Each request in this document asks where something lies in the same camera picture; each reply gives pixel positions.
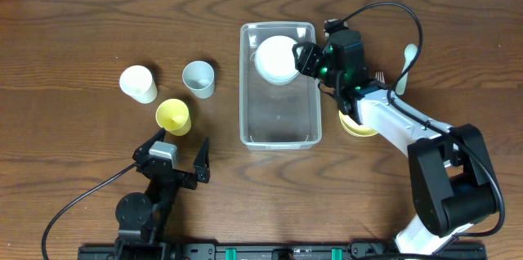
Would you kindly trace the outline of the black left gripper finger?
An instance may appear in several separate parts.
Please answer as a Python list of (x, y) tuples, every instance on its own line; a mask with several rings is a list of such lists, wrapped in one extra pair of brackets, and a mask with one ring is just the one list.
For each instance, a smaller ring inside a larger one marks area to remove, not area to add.
[(209, 148), (210, 142), (207, 137), (193, 162), (194, 174), (197, 180), (203, 183), (208, 183), (210, 180)]
[(163, 141), (166, 130), (164, 128), (161, 128), (158, 130), (149, 140), (147, 140), (144, 144), (139, 146), (133, 153), (132, 159), (134, 161), (142, 161), (145, 159), (150, 152), (150, 148), (154, 145), (156, 141)]

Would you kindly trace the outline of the white plastic bowl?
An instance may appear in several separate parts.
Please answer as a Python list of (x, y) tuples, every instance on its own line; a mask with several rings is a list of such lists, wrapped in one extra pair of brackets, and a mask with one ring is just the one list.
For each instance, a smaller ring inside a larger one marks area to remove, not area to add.
[(257, 72), (274, 85), (291, 83), (298, 75), (292, 51), (295, 44), (294, 39), (282, 35), (264, 40), (254, 54)]

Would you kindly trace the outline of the white plastic fork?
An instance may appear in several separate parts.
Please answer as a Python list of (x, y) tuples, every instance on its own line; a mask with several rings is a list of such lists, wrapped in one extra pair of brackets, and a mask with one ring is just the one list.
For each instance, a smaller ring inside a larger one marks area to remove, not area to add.
[(382, 71), (378, 71), (378, 72), (375, 74), (375, 78), (376, 78), (379, 82), (382, 82), (382, 83), (385, 82), (384, 73), (383, 73)]

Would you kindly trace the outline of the yellow plastic bowl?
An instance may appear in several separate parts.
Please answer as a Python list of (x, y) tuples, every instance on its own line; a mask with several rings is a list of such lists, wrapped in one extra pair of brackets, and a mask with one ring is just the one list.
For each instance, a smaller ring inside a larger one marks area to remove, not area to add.
[(344, 130), (354, 137), (372, 137), (378, 134), (372, 128), (359, 125), (350, 115), (343, 114), (341, 111), (338, 111), (338, 117)]

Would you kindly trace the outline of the mint green plastic spoon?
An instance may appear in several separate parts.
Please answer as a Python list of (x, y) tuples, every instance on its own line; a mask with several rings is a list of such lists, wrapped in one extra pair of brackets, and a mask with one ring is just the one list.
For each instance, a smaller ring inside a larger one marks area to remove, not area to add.
[[(409, 45), (406, 46), (405, 51), (404, 51), (405, 64), (404, 64), (404, 67), (402, 69), (402, 72), (405, 72), (408, 69), (408, 67), (411, 64), (412, 60), (416, 56), (417, 51), (418, 51), (418, 47), (415, 44), (413, 44), (413, 43), (410, 43)], [(407, 80), (408, 80), (408, 74), (405, 74), (398, 81), (398, 83), (396, 85), (396, 95), (402, 96), (405, 93)]]

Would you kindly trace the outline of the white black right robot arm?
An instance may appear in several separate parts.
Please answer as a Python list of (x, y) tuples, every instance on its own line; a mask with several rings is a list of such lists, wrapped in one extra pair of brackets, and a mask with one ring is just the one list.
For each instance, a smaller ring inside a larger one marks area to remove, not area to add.
[(395, 238), (400, 253), (438, 255), (471, 226), (504, 214), (481, 132), (471, 124), (453, 127), (431, 119), (370, 77), (359, 32), (341, 28), (325, 47), (296, 43), (292, 53), (300, 74), (329, 87), (340, 113), (408, 157), (416, 215)]

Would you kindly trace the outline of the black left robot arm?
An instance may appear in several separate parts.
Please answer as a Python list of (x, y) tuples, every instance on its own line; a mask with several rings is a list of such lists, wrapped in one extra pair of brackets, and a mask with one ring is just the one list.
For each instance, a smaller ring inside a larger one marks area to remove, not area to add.
[(150, 183), (145, 192), (130, 193), (118, 202), (115, 259), (169, 259), (181, 254), (176, 244), (162, 241), (164, 227), (178, 191), (209, 182), (209, 140), (203, 142), (189, 173), (176, 169), (177, 147), (165, 142), (165, 135), (166, 130), (160, 129), (132, 155), (136, 170)]

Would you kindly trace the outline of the clear plastic container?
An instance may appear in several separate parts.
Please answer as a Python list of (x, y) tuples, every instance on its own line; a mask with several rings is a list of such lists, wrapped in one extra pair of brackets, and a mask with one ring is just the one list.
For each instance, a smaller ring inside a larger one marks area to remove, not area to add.
[(316, 41), (308, 22), (247, 23), (240, 30), (239, 129), (249, 150), (305, 150), (322, 137), (318, 81), (298, 74), (284, 85), (264, 79), (255, 65), (260, 44), (273, 36)]

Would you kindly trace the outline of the yellow plastic cup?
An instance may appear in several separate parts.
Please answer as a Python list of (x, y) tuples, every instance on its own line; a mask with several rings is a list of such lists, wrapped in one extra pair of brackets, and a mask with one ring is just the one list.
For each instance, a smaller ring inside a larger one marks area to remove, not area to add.
[(168, 99), (156, 110), (157, 124), (175, 136), (184, 136), (191, 129), (190, 112), (187, 104), (179, 99)]

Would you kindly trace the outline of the white plastic cup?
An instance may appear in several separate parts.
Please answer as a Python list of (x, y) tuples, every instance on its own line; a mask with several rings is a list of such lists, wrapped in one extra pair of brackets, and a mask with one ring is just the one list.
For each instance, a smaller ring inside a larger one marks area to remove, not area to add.
[(121, 90), (141, 104), (153, 102), (158, 90), (149, 69), (142, 65), (133, 65), (126, 68), (119, 78)]

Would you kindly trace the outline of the grey plastic cup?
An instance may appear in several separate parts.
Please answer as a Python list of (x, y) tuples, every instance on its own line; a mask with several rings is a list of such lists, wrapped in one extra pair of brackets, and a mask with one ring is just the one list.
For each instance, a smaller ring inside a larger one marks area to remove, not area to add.
[(215, 92), (215, 72), (205, 61), (190, 62), (182, 72), (182, 80), (199, 99), (207, 99)]

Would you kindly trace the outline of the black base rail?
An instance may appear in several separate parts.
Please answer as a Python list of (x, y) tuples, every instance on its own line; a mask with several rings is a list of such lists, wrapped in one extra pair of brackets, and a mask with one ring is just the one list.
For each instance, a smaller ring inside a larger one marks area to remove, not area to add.
[(348, 245), (214, 245), (160, 244), (136, 247), (128, 244), (88, 244), (78, 249), (78, 258), (107, 259), (182, 259), (182, 260), (350, 260), (394, 255), (399, 251), (386, 241), (356, 241)]

